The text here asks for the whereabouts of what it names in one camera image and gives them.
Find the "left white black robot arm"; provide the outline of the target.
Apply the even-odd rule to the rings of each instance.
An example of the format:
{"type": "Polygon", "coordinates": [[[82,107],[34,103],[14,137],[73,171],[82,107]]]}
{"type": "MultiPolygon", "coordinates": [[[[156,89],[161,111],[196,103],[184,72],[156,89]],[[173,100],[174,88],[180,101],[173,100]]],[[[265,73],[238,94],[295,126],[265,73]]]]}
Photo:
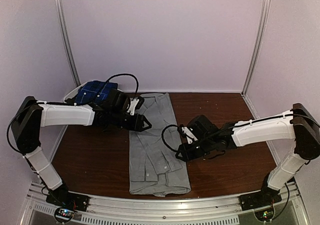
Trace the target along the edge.
{"type": "Polygon", "coordinates": [[[65,191],[63,179],[43,152],[41,128],[114,125],[128,131],[143,132],[152,127],[144,115],[136,112],[144,103],[141,96],[130,98],[124,92],[112,88],[107,96],[97,94],[86,102],[78,102],[77,99],[75,96],[65,102],[47,102],[28,96],[7,128],[13,134],[15,151],[34,169],[48,190],[53,191],[51,196],[61,207],[69,206],[72,196],[65,191]]]}

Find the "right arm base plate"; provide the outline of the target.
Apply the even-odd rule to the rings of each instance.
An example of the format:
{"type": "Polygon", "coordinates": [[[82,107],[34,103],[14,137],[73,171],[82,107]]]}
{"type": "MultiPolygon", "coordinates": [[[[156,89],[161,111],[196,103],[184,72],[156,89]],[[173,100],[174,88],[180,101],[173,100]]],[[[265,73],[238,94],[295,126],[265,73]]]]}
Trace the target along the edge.
{"type": "Polygon", "coordinates": [[[279,194],[257,191],[239,197],[242,211],[253,210],[255,218],[262,223],[271,222],[276,217],[275,203],[281,202],[279,194]]]}

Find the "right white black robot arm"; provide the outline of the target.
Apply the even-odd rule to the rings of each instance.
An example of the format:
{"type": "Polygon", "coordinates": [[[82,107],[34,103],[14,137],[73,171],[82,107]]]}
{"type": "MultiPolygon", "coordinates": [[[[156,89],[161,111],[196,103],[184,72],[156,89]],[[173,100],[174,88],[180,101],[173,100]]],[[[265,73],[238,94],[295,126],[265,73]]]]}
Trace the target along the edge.
{"type": "Polygon", "coordinates": [[[199,115],[181,126],[180,131],[187,141],[178,147],[175,156],[184,162],[213,151],[226,152],[260,142],[294,141],[294,147],[264,178],[261,191],[256,195],[261,206],[268,205],[303,165],[320,156],[320,125],[301,103],[277,115],[227,122],[222,127],[199,115]]]}

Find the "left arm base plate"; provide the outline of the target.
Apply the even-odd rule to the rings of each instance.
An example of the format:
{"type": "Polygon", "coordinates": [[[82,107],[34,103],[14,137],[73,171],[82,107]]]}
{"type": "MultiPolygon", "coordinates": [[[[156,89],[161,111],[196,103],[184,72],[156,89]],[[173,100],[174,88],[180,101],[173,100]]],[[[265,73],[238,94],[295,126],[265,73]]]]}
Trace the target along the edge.
{"type": "Polygon", "coordinates": [[[54,219],[59,224],[67,224],[75,218],[78,212],[86,212],[89,205],[89,196],[68,192],[66,194],[66,200],[58,198],[52,191],[49,191],[46,195],[46,202],[52,205],[56,205],[57,208],[53,212],[54,219]]]}

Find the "white plastic basket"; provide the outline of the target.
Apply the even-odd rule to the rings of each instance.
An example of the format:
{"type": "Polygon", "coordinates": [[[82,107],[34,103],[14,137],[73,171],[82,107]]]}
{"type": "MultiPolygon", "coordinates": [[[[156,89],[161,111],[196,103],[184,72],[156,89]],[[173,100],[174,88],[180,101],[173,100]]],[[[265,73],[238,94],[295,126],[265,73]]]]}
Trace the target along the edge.
{"type": "Polygon", "coordinates": [[[76,87],[75,89],[70,91],[67,95],[64,96],[63,102],[64,103],[68,103],[68,100],[73,99],[74,97],[77,96],[77,94],[79,93],[79,90],[81,90],[81,88],[80,87],[76,87]]]}

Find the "grey long sleeve shirt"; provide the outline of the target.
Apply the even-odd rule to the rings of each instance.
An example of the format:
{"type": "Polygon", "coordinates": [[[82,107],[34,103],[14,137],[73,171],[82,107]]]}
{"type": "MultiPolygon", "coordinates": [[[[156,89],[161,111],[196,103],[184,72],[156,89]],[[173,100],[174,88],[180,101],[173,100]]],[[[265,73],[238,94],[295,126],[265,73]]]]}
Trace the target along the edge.
{"type": "Polygon", "coordinates": [[[182,143],[168,93],[142,94],[138,114],[152,128],[129,132],[129,192],[132,195],[183,195],[191,191],[187,165],[175,157],[182,143]]]}

